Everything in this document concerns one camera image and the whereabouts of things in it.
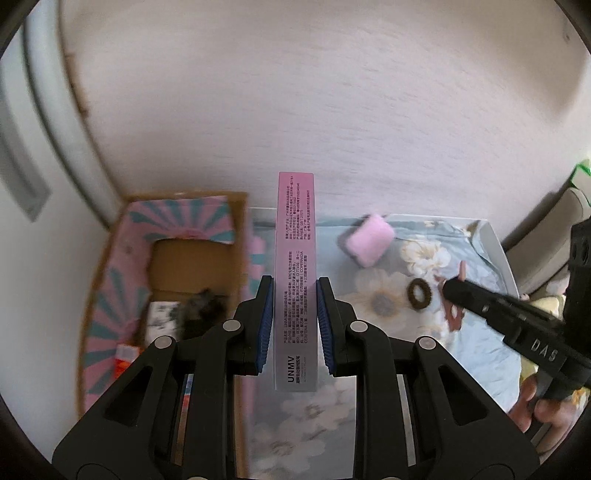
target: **white flower pattern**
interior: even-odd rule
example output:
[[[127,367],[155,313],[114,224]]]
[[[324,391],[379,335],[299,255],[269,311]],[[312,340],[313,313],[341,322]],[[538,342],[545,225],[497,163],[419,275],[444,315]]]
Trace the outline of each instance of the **white flower pattern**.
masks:
[[[450,351],[456,344],[457,348],[462,349],[462,339],[458,332],[449,332],[434,275],[449,276],[457,271],[460,260],[467,259],[471,280],[494,290],[502,288],[502,285],[495,270],[475,256],[471,245],[478,241],[478,237],[470,238],[470,230],[462,229],[458,238],[456,229],[456,237],[450,236],[449,243],[446,235],[438,235],[439,231],[453,230],[445,222],[427,220],[417,230],[410,232],[410,235],[405,234],[403,238],[407,240],[395,240],[393,245],[397,247],[391,247],[391,257],[379,265],[386,267],[386,270],[370,268],[356,270],[354,273],[348,271],[348,274],[354,275],[355,291],[349,293],[353,291],[349,286],[345,290],[347,295],[337,296],[353,306],[358,318],[375,324],[392,337],[413,342],[422,335],[429,335]],[[421,311],[413,310],[407,298],[408,283],[413,277],[425,279],[433,294],[432,304]],[[277,422],[282,421],[278,426],[272,417],[269,419],[271,427],[255,422],[254,429],[251,430],[250,478],[290,480],[299,478],[302,474],[310,475],[312,471],[324,473],[327,466],[334,468],[336,464],[343,463],[341,452],[331,450],[330,444],[331,439],[341,436],[352,425],[356,378],[330,377],[324,366],[322,347],[319,347],[318,360],[318,392],[285,393],[279,397],[274,403],[274,408],[280,410],[275,413],[280,416],[275,418]],[[265,420],[269,418],[267,413],[264,415]]]
[[[400,272],[388,275],[379,268],[359,270],[355,275],[357,292],[340,299],[353,306],[357,318],[394,336],[414,317],[406,292],[410,280]]]
[[[429,240],[424,235],[402,242],[400,256],[408,264],[408,271],[412,275],[427,278],[448,266],[452,259],[439,240]]]
[[[334,384],[323,385],[314,394],[293,394],[281,404],[282,411],[297,420],[306,433],[336,430],[339,420],[347,418],[351,408],[339,403],[339,390]]]
[[[324,442],[306,440],[301,424],[293,418],[281,422],[276,431],[264,423],[256,424],[254,441],[255,451],[262,454],[254,465],[260,472],[283,467],[293,473],[302,473],[310,468],[309,457],[324,452]]]

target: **brown hair tie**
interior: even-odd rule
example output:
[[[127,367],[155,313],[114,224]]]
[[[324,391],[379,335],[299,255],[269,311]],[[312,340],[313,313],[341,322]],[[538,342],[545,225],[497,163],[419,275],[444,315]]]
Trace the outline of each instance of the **brown hair tie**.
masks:
[[[423,299],[419,300],[416,295],[414,294],[414,289],[418,287],[423,292]],[[422,310],[426,309],[433,298],[433,293],[431,292],[431,287],[429,284],[424,281],[422,278],[413,278],[413,280],[408,284],[407,287],[407,296],[410,305],[415,310]]]

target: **pink sponge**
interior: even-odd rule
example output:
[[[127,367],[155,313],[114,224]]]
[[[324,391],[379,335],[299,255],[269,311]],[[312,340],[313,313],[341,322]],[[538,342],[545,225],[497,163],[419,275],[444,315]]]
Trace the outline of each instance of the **pink sponge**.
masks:
[[[370,215],[347,239],[345,247],[359,265],[372,267],[386,252],[396,233],[379,215]]]

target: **finger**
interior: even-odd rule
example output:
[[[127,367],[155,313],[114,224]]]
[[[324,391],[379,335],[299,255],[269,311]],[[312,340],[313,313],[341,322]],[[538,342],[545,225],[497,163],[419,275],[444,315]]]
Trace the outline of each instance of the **finger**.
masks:
[[[443,284],[447,279],[439,275],[435,275],[433,278],[435,278],[435,281],[437,282],[437,289],[439,290],[439,292],[441,292],[441,295],[443,295]]]
[[[551,423],[554,427],[570,425],[577,408],[569,401],[540,400],[535,405],[535,417],[542,423]]]
[[[535,374],[527,377],[519,387],[517,402],[508,413],[509,418],[522,432],[526,432],[531,426],[531,412],[527,408],[527,404],[534,398],[537,384]]]
[[[466,260],[460,262],[460,274],[457,277],[462,281],[466,279]]]
[[[462,328],[462,319],[458,317],[451,317],[451,319],[447,320],[449,324],[449,331],[456,332]]]
[[[538,379],[535,374],[530,375],[521,384],[519,388],[519,399],[526,402],[531,401],[535,397],[535,392],[538,388]]]
[[[577,408],[568,401],[540,400],[534,410],[535,417],[543,423],[551,423],[550,430],[536,447],[538,453],[548,452],[563,438],[574,420]]]
[[[527,410],[526,406],[521,406],[520,408],[518,404],[515,404],[507,415],[522,432],[525,433],[530,428],[531,413]]]

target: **white door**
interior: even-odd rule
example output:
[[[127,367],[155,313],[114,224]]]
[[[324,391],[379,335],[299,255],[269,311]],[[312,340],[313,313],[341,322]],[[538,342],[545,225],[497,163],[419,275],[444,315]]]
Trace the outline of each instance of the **white door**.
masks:
[[[52,148],[23,59],[20,31],[0,60],[0,393],[50,459],[76,421],[81,319],[107,232]],[[24,203],[35,200],[35,188],[41,200],[49,193],[44,205],[33,205],[28,213],[5,175],[10,162],[26,160],[19,173],[33,179],[32,192],[20,191]]]

